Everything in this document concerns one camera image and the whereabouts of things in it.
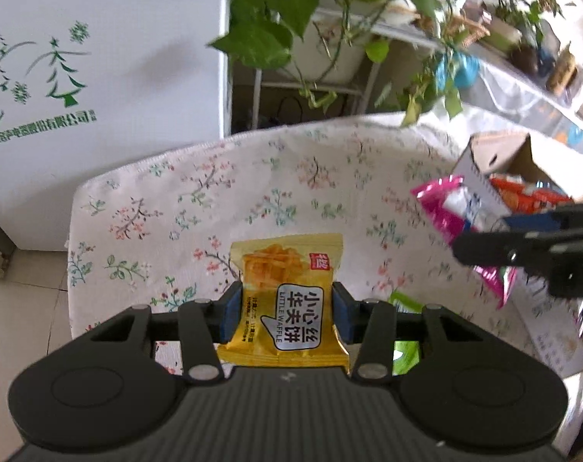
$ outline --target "cardboard box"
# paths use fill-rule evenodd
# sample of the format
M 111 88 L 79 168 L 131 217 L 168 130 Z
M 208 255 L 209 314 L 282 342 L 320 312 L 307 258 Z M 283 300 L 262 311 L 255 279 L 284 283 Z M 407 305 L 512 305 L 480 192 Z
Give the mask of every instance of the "cardboard box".
M 583 203 L 583 155 L 538 132 L 475 134 L 452 171 L 494 213 L 508 216 L 511 211 L 486 178 L 496 172 L 529 183 L 552 181 Z M 541 278 L 518 276 L 509 300 L 542 360 L 565 378 L 583 370 L 583 301 L 550 297 L 545 285 Z

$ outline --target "orange package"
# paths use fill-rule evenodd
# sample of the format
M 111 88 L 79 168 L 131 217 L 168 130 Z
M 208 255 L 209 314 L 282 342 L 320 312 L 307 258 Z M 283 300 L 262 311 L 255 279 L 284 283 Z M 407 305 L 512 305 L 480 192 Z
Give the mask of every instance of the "orange package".
M 349 368 L 332 321 L 332 281 L 340 234 L 239 241 L 231 259 L 243 273 L 240 323 L 222 360 L 253 367 Z
M 508 176 L 491 176 L 491 184 L 513 212 L 535 214 L 557 205 L 573 203 L 571 198 L 549 188 L 538 188 Z

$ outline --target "snack package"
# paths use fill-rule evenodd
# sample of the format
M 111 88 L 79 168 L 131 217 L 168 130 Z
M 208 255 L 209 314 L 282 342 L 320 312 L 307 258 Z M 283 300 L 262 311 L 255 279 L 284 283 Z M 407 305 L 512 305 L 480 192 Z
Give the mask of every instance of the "snack package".
M 450 176 L 424 183 L 411 193 L 420 202 L 433 225 L 448 245 L 463 231 L 495 231 L 507 229 L 503 220 L 482 204 L 475 192 L 463 185 L 463 177 Z M 507 302 L 516 278 L 512 267 L 473 268 L 484 284 L 499 298 L 499 307 Z
M 420 313 L 422 304 L 414 301 L 411 297 L 400 292 L 392 292 L 388 299 L 390 304 L 397 306 L 399 312 Z M 394 365 L 392 372 L 394 375 L 403 375 L 409 372 L 420 362 L 420 342 L 416 341 L 396 341 L 394 342 L 394 355 L 392 356 Z
M 243 273 L 243 307 L 219 358 L 249 367 L 349 368 L 332 322 L 332 281 L 340 234 L 238 241 L 231 259 Z
M 560 189 L 551 188 L 543 182 L 528 184 L 521 177 L 502 174 L 493 174 L 490 181 L 513 212 L 535 214 L 551 210 L 559 204 L 574 202 Z

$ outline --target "ribbed black surface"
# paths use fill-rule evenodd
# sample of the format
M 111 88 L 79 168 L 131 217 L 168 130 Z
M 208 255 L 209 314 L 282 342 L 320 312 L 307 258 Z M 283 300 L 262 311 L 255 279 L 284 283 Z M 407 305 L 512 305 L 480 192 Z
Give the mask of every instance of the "ribbed black surface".
M 563 462 L 552 448 L 489 456 L 439 447 L 391 395 L 342 370 L 238 368 L 228 382 L 189 391 L 156 432 L 103 454 L 25 446 L 15 462 Z

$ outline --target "floral tablecloth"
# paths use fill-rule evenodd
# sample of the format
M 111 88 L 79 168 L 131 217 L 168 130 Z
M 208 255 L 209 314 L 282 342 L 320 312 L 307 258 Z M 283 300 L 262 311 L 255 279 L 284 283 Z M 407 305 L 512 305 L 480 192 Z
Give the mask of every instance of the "floral tablecloth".
M 119 168 L 78 189 L 69 241 L 69 311 L 80 335 L 133 304 L 173 311 L 234 280 L 233 241 L 340 232 L 336 279 L 356 299 L 400 290 L 438 302 L 533 353 L 513 305 L 459 265 L 410 189 L 447 175 L 462 151 L 445 131 L 375 119 L 252 132 Z M 176 345 L 157 360 L 182 366 Z

